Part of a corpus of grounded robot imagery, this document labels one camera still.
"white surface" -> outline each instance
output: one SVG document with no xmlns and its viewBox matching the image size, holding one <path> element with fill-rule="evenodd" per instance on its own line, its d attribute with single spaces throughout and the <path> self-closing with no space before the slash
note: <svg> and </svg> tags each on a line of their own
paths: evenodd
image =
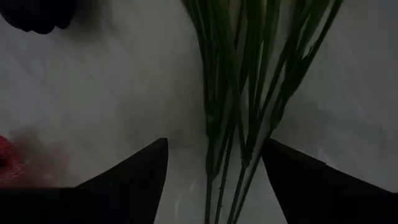
<svg viewBox="0 0 398 224">
<path fill-rule="evenodd" d="M 345 2 L 274 135 L 395 191 L 396 6 Z M 196 34 L 179 0 L 85 0 L 68 30 L 50 35 L 23 33 L 0 19 L 0 134 L 20 145 L 44 184 L 77 185 L 168 137 L 156 222 L 203 223 L 204 123 Z M 241 220 L 285 223 L 263 167 Z"/>
</svg>

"green plant stem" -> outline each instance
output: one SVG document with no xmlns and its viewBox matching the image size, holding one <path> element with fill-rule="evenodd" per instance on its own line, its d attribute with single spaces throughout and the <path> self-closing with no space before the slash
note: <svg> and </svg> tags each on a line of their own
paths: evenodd
<svg viewBox="0 0 398 224">
<path fill-rule="evenodd" d="M 271 137 L 271 134 L 272 134 L 272 131 L 269 131 L 269 133 L 267 134 L 267 136 L 266 136 L 264 142 L 262 143 L 261 150 L 264 148 L 266 141 Z M 233 224 L 236 224 L 236 223 L 238 222 L 238 218 L 239 218 L 239 215 L 241 214 L 244 201 L 245 201 L 245 199 L 246 199 L 246 196 L 248 195 L 251 182 L 252 182 L 252 180 L 253 180 L 254 174 L 256 173 L 257 166 L 259 165 L 259 162 L 260 162 L 261 150 L 259 151 L 258 155 L 256 156 L 256 160 L 254 161 L 253 168 L 252 168 L 251 171 L 250 171 L 250 175 L 249 175 L 248 182 L 247 182 L 245 188 L 243 189 L 242 199 L 241 199 L 241 202 L 239 203 L 238 210 L 236 211 L 236 215 L 235 215 L 235 219 L 234 219 Z"/>
<path fill-rule="evenodd" d="M 326 37 L 328 31 L 330 30 L 330 27 L 333 24 L 333 21 L 336 19 L 337 13 L 339 12 L 340 7 L 343 3 L 344 3 L 344 0 L 335 0 L 334 1 L 333 5 L 331 7 L 331 10 L 330 10 L 328 19 L 326 20 L 326 23 L 321 31 L 321 34 L 319 35 L 318 40 L 315 42 L 315 45 L 313 46 L 312 50 L 308 54 L 307 63 L 305 64 L 305 66 L 303 68 L 304 72 L 308 71 L 309 66 L 312 63 L 312 60 L 315 58 L 323 40 L 325 40 L 325 37 Z"/>
<path fill-rule="evenodd" d="M 258 83 L 259 62 L 261 61 L 261 42 L 263 38 L 262 7 L 261 1 L 246 1 L 248 9 L 248 34 L 250 34 L 250 51 L 248 56 L 249 77 L 249 129 L 254 125 L 256 112 L 254 111 L 254 100 L 256 97 L 256 86 Z"/>
<path fill-rule="evenodd" d="M 235 39 L 234 39 L 234 46 L 235 48 L 238 48 L 238 43 L 239 43 L 239 36 L 241 34 L 241 27 L 242 27 L 242 17 L 243 17 L 243 7 L 244 4 L 242 1 L 241 5 L 239 6 L 239 15 L 238 15 L 238 23 L 236 24 L 236 31 L 235 31 Z"/>
<path fill-rule="evenodd" d="M 313 3 L 316 0 L 310 0 L 308 1 L 308 4 L 305 6 L 303 12 L 300 15 L 300 18 L 295 22 L 294 28 L 292 29 L 291 33 L 289 34 L 285 46 L 282 50 L 282 53 L 279 55 L 279 59 L 277 62 L 277 66 L 274 71 L 274 76 L 272 77 L 271 84 L 269 85 L 269 89 L 266 95 L 266 99 L 264 103 L 262 104 L 260 114 L 258 116 L 258 122 L 261 123 L 262 119 L 266 113 L 266 109 L 268 107 L 268 104 L 271 101 L 272 95 L 274 94 L 276 85 L 279 81 L 280 73 L 282 72 L 282 69 L 285 65 L 285 62 L 287 60 L 287 57 L 292 53 L 295 52 L 295 39 L 296 36 L 300 35 L 300 31 L 302 30 L 302 26 L 305 24 L 305 21 L 308 19 L 308 16 L 310 15 L 310 11 L 312 9 Z"/>
<path fill-rule="evenodd" d="M 234 127 L 233 119 L 232 119 L 232 117 L 229 117 L 226 127 L 225 127 L 223 140 L 220 145 L 220 150 L 218 151 L 218 157 L 217 157 L 217 163 L 216 163 L 216 168 L 215 168 L 215 172 L 214 172 L 214 178 L 216 178 L 218 176 L 218 174 L 220 173 L 221 164 L 223 163 L 224 153 L 225 153 L 228 139 L 230 138 L 230 135 L 231 135 L 230 132 L 231 132 L 232 127 Z"/>
<path fill-rule="evenodd" d="M 223 169 L 223 176 L 221 178 L 220 194 L 218 196 L 218 202 L 217 202 L 215 224 L 218 224 L 218 220 L 220 219 L 221 205 L 223 203 L 223 195 L 224 195 L 226 177 L 228 174 L 229 159 L 231 157 L 232 145 L 233 145 L 233 141 L 234 141 L 234 132 L 235 132 L 235 127 L 233 127 L 231 129 L 230 134 L 229 134 L 228 147 L 226 150 L 225 163 L 224 163 L 224 169 Z"/>
<path fill-rule="evenodd" d="M 215 142 L 210 138 L 206 156 L 206 207 L 205 207 L 205 224 L 210 224 L 210 208 L 211 208 L 211 191 L 213 190 L 213 172 L 214 172 L 214 148 Z"/>
<path fill-rule="evenodd" d="M 259 81 L 256 88 L 256 99 L 254 100 L 255 117 L 259 115 L 260 100 L 264 81 L 266 79 L 269 60 L 274 50 L 275 38 L 279 25 L 280 0 L 268 0 L 266 11 L 266 24 L 264 28 L 264 44 L 262 48 L 261 66 L 259 72 Z"/>
<path fill-rule="evenodd" d="M 295 21 L 300 18 L 300 14 L 304 10 L 304 7 L 306 5 L 306 0 L 303 1 L 296 1 L 295 6 L 294 6 L 294 14 L 292 16 L 292 21 L 291 21 L 291 26 L 294 27 Z M 300 36 L 296 36 L 296 38 L 293 40 L 292 48 L 297 49 L 297 44 L 299 44 Z M 290 54 L 286 60 L 286 65 L 285 65 L 285 74 L 288 75 L 292 69 L 294 61 L 294 54 Z"/>
<path fill-rule="evenodd" d="M 246 166 L 242 166 L 242 168 L 241 168 L 241 173 L 239 174 L 238 184 L 236 185 L 236 189 L 235 189 L 234 199 L 232 201 L 231 211 L 229 211 L 229 217 L 228 217 L 227 224 L 231 224 L 233 221 L 234 213 L 235 213 L 236 205 L 238 203 L 239 194 L 241 192 L 241 188 L 243 185 L 243 180 L 244 180 L 244 175 L 246 173 L 246 169 L 247 169 Z"/>
<path fill-rule="evenodd" d="M 239 142 L 241 147 L 244 147 L 244 133 L 243 122 L 241 117 L 241 94 L 239 91 L 239 77 L 236 70 L 235 48 L 230 25 L 230 18 L 228 12 L 228 3 L 224 1 L 209 1 L 210 13 L 217 19 L 214 19 L 215 32 L 220 45 L 220 57 L 225 63 L 225 69 L 230 74 L 231 92 L 232 92 L 232 106 L 233 114 L 235 115 Z"/>
</svg>

